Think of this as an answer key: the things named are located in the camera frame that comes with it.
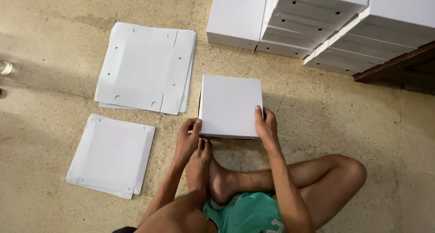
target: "knee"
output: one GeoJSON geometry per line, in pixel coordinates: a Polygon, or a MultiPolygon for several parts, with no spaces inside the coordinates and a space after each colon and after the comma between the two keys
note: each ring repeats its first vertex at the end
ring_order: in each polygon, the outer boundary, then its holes
{"type": "Polygon", "coordinates": [[[360,187],[364,185],[367,180],[367,169],[360,161],[340,154],[331,154],[328,156],[335,161],[334,164],[336,166],[345,170],[346,177],[348,177],[352,183],[360,187]]]}

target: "green shorts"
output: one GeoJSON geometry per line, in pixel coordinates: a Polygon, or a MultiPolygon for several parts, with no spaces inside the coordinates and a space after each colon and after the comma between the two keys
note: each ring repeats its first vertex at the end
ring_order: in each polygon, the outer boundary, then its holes
{"type": "Polygon", "coordinates": [[[204,215],[219,233],[284,233],[278,202],[263,192],[243,193],[236,204],[214,209],[207,202],[204,215]]]}

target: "terrazzo floor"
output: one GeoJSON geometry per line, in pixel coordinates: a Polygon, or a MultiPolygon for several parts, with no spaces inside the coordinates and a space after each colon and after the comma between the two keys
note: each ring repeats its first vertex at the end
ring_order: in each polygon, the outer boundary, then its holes
{"type": "MultiPolygon", "coordinates": [[[[329,153],[361,161],[360,192],[320,232],[435,232],[435,96],[354,82],[302,60],[209,44],[212,0],[0,0],[0,232],[111,232],[133,226],[169,167],[176,131],[197,117],[203,74],[263,80],[289,163],[329,153]],[[188,112],[99,108],[93,101],[116,21],[197,33],[188,112]],[[91,113],[156,126],[132,200],[65,182],[91,113]]],[[[257,141],[215,142],[226,168],[269,167],[257,141]]],[[[178,194],[187,192],[183,176],[178,194]]]]}

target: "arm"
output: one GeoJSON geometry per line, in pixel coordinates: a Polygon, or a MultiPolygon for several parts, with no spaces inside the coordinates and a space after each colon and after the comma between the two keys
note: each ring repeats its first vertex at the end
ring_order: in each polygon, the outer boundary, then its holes
{"type": "Polygon", "coordinates": [[[293,183],[293,178],[282,155],[275,114],[268,108],[264,108],[266,116],[264,120],[260,106],[255,109],[255,128],[269,154],[279,212],[284,221],[284,227],[292,233],[315,233],[311,215],[293,183]]]}
{"type": "Polygon", "coordinates": [[[198,147],[200,130],[201,119],[189,119],[178,130],[177,145],[171,166],[160,184],[156,195],[142,216],[138,228],[150,215],[173,202],[183,170],[189,162],[192,153],[198,147]]]}

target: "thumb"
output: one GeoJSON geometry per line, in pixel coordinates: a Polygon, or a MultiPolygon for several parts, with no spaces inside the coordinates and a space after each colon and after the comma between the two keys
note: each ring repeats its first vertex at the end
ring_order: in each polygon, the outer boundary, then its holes
{"type": "Polygon", "coordinates": [[[196,137],[199,137],[199,132],[201,131],[201,127],[202,127],[202,120],[197,119],[195,124],[193,125],[192,134],[196,137]]]}
{"type": "Polygon", "coordinates": [[[259,105],[255,107],[255,120],[263,122],[263,113],[261,112],[261,107],[259,105]]]}

